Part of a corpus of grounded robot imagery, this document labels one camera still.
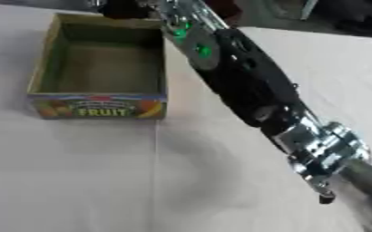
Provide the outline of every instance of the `cardboard box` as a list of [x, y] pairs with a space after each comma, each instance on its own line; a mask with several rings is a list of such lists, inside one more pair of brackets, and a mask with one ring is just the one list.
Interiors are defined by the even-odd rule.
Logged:
[[155, 20], [56, 14], [28, 97], [45, 119], [162, 119], [167, 90]]

